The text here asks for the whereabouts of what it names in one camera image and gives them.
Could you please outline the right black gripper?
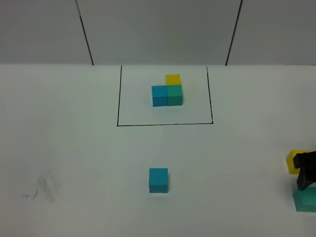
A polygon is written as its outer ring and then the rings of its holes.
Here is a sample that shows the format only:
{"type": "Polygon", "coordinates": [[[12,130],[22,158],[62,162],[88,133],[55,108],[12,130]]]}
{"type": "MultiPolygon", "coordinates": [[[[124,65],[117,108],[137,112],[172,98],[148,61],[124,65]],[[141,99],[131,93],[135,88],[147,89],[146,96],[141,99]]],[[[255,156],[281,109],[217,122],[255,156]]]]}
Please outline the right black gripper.
{"type": "Polygon", "coordinates": [[[294,173],[299,173],[297,186],[306,189],[316,182],[316,152],[297,153],[293,157],[294,173]]]}

